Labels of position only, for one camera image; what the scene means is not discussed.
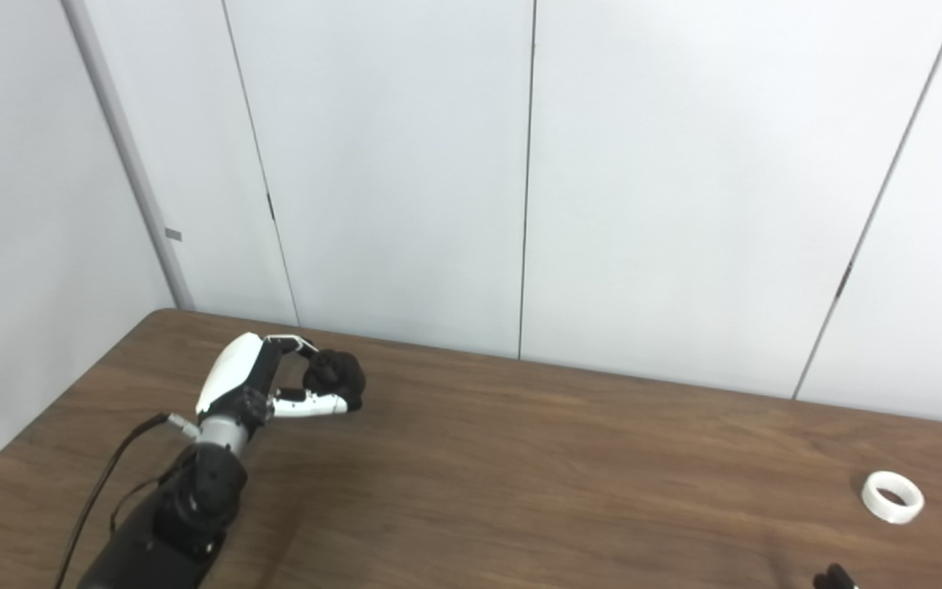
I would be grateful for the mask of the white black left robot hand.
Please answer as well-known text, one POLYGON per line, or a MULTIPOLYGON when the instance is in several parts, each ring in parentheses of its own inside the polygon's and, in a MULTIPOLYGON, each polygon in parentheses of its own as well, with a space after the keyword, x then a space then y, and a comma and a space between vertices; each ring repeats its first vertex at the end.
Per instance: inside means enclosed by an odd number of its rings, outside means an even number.
POLYGON ((299 335, 243 333, 213 363, 195 404, 201 431, 212 424, 248 435, 273 418, 298 419, 360 411, 366 376, 354 355, 319 349, 299 335), (306 359, 302 384, 276 387, 284 359, 306 359))

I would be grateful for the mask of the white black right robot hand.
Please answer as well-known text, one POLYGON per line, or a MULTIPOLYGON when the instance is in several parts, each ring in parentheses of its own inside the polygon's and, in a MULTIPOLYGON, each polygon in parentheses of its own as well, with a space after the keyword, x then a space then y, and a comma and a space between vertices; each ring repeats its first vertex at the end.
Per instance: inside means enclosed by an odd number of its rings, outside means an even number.
POLYGON ((814 577, 815 589, 859 589, 859 585, 841 564, 831 563, 814 577))

